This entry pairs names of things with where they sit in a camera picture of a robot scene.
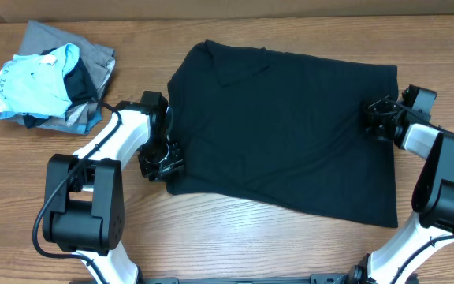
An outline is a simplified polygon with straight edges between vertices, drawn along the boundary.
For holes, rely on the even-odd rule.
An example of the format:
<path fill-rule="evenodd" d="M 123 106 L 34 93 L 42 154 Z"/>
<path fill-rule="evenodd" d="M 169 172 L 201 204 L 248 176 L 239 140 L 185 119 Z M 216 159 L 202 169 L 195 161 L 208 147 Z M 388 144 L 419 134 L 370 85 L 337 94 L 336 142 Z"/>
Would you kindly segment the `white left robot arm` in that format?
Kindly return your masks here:
<path fill-rule="evenodd" d="M 138 156 L 149 181 L 170 182 L 184 171 L 165 98 L 122 101 L 89 144 L 47 164 L 44 204 L 32 230 L 35 250 L 51 259 L 80 260 L 95 283 L 141 283 L 140 268 L 121 242 L 125 227 L 122 171 Z"/>

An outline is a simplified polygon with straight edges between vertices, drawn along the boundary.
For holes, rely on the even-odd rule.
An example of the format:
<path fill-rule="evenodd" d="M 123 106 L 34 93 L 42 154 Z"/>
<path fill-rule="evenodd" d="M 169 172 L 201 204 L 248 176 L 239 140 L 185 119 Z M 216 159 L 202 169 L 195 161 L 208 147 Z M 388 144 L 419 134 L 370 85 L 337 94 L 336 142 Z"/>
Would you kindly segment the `black garment in pile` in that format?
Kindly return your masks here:
<path fill-rule="evenodd" d="M 66 116 L 62 118 L 36 118 L 29 114 L 23 116 L 23 122 L 27 129 L 45 126 L 65 126 L 68 128 L 76 124 L 87 123 L 89 104 L 93 98 L 97 98 L 97 89 L 94 86 L 90 73 L 88 72 L 81 58 L 78 59 L 75 67 L 64 78 L 67 95 L 72 102 Z"/>

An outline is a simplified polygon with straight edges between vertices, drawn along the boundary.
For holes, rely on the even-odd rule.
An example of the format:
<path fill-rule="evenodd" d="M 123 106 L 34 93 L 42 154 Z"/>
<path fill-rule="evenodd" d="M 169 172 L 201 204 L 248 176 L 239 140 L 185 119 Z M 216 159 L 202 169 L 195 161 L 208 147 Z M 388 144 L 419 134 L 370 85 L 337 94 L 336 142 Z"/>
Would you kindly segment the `light blue shirt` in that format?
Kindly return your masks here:
<path fill-rule="evenodd" d="M 79 59 L 80 48 L 72 43 L 45 55 L 15 54 L 0 70 L 0 119 L 17 114 L 64 118 L 72 105 L 64 79 Z"/>

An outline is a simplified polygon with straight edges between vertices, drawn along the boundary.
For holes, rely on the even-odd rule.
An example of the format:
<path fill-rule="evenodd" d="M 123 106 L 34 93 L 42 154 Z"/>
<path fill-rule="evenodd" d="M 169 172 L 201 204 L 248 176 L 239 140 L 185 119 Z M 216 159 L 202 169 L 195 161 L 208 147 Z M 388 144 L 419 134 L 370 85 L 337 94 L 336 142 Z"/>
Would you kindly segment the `grey folded garment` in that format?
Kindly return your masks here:
<path fill-rule="evenodd" d="M 103 99 L 116 63 L 113 48 L 91 43 L 81 35 L 62 31 L 38 21 L 29 21 L 18 54 L 41 54 L 67 43 L 80 48 L 80 58 L 96 87 L 98 99 Z M 64 118 L 48 118 L 39 123 L 38 127 L 67 133 L 88 134 L 101 120 L 101 107 L 91 102 L 73 107 L 66 112 Z"/>

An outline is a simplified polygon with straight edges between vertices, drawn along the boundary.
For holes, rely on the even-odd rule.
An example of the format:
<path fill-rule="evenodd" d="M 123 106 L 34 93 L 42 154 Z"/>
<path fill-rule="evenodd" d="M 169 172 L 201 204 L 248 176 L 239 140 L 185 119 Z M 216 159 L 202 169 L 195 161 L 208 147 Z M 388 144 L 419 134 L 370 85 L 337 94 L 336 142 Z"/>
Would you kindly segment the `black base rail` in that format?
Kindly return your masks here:
<path fill-rule="evenodd" d="M 348 274 L 312 274 L 307 277 L 270 277 L 270 278 L 143 278 L 137 284 L 342 284 Z"/>

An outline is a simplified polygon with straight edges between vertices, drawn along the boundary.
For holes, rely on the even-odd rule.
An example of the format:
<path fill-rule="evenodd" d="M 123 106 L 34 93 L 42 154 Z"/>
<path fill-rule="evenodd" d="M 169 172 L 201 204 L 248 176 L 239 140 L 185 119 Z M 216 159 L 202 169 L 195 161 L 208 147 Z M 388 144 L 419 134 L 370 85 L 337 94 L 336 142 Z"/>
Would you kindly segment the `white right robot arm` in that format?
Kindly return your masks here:
<path fill-rule="evenodd" d="M 379 99 L 363 107 L 368 129 L 425 161 L 413 191 L 413 212 L 402 229 L 366 255 L 340 283 L 415 283 L 415 271 L 454 242 L 454 133 L 430 122 L 436 95 L 421 90 L 401 101 Z"/>

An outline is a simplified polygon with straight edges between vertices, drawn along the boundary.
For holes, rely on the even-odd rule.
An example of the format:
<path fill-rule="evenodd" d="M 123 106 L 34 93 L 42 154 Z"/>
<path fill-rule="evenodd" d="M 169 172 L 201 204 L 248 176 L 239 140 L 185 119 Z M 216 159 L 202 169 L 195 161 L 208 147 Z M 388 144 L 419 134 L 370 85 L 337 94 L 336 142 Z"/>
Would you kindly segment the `black t-shirt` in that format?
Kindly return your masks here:
<path fill-rule="evenodd" d="M 168 83 L 184 175 L 169 193 L 218 193 L 395 228 L 393 146 L 363 103 L 398 96 L 397 68 L 214 41 Z"/>

